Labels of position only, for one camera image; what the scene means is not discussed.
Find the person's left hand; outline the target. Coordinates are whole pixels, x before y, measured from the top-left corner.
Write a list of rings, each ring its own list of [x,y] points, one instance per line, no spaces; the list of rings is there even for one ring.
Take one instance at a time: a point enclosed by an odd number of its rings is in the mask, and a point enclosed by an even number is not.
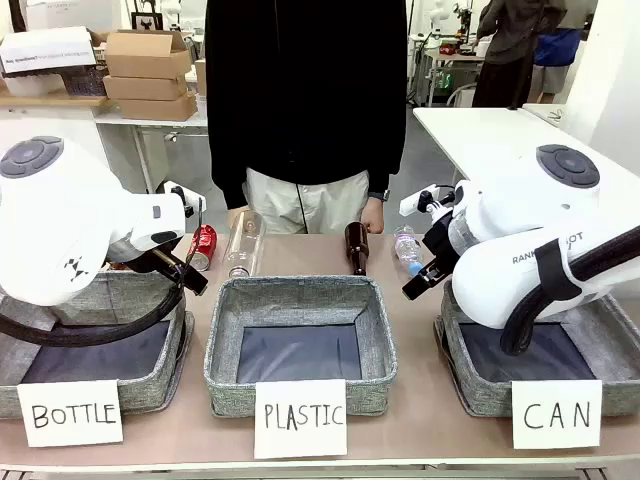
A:
[[[361,212],[361,223],[370,234],[381,234],[384,231],[384,202],[369,197]]]

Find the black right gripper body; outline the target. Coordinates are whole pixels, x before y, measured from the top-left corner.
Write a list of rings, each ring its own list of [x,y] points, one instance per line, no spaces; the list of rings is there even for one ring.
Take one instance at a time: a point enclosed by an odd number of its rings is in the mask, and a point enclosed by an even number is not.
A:
[[[452,218],[451,213],[446,213],[424,234],[422,242],[433,255],[433,259],[423,268],[424,276],[429,280],[443,280],[449,276],[460,258],[449,240],[448,229]]]

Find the person's right hand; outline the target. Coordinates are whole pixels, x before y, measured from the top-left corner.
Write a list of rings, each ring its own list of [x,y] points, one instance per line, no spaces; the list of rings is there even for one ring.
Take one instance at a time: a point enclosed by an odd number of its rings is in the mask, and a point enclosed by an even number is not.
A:
[[[244,215],[247,212],[251,212],[249,206],[243,206],[228,210],[228,225],[231,235],[242,230]]]

